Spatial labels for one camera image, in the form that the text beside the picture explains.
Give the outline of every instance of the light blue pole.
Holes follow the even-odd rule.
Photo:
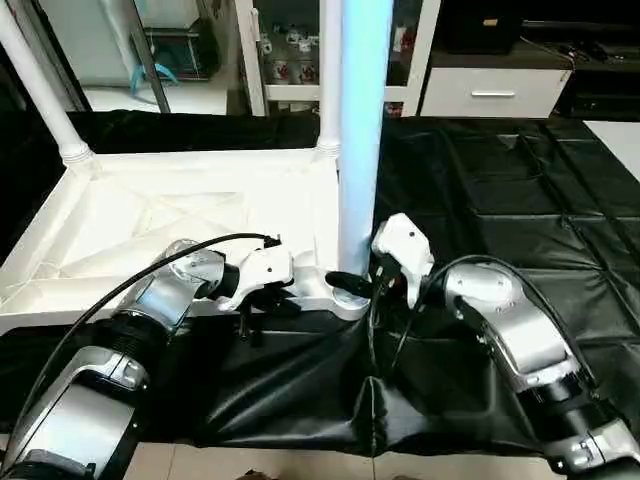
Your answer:
[[[340,270],[369,268],[393,0],[343,0]]]

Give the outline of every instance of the white pole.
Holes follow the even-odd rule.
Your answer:
[[[76,163],[91,157],[93,153],[62,108],[5,0],[0,0],[0,43],[58,143],[64,163]]]
[[[340,152],[342,0],[320,0],[320,137],[318,149]]]
[[[344,0],[339,264],[367,273],[393,0]]]

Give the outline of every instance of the white cabinet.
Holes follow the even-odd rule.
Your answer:
[[[569,74],[567,70],[433,68],[421,114],[546,118]]]
[[[319,38],[322,1],[235,0],[253,115],[319,100],[319,48],[332,49],[330,38]],[[417,113],[439,9],[440,0],[395,0],[387,113]]]

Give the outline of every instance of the white table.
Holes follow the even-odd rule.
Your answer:
[[[584,122],[640,181],[640,123]]]

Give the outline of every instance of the glass cabinet door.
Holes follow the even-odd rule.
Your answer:
[[[319,0],[255,0],[260,12],[260,58],[270,85],[318,85]]]
[[[260,33],[257,39],[260,76],[270,114],[317,109],[322,48],[320,1],[252,1]],[[394,3],[385,104],[388,116],[403,112],[422,3],[423,0]]]
[[[395,0],[387,85],[406,86],[418,33],[422,0]]]

